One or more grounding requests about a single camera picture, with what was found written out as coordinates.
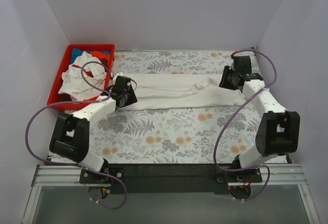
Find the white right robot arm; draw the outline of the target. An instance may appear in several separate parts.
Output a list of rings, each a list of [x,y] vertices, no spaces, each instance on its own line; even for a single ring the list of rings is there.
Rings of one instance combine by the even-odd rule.
[[[298,148],[300,115],[282,106],[270,93],[259,73],[252,71],[249,56],[241,56],[239,51],[231,54],[233,63],[225,66],[219,87],[239,90],[248,99],[238,110],[251,103],[261,121],[256,132],[255,144],[235,157],[229,168],[218,166],[218,170],[232,175],[236,181],[245,181],[251,172],[265,162],[278,156],[296,152]]]

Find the white t-shirt with black print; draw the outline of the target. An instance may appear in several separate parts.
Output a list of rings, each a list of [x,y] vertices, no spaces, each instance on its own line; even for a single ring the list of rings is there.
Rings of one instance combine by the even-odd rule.
[[[132,74],[117,73],[129,77],[137,102],[125,110],[156,110],[175,108],[206,108],[218,106],[240,106],[244,99],[238,91],[219,87],[221,74]]]

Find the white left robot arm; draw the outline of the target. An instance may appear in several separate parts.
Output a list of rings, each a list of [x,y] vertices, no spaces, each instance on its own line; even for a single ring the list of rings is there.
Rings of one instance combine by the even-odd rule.
[[[133,79],[117,74],[114,84],[98,97],[97,102],[71,114],[60,114],[51,137],[50,152],[92,170],[91,176],[96,182],[105,182],[109,177],[109,164],[91,151],[90,128],[105,116],[136,103],[135,85]]]

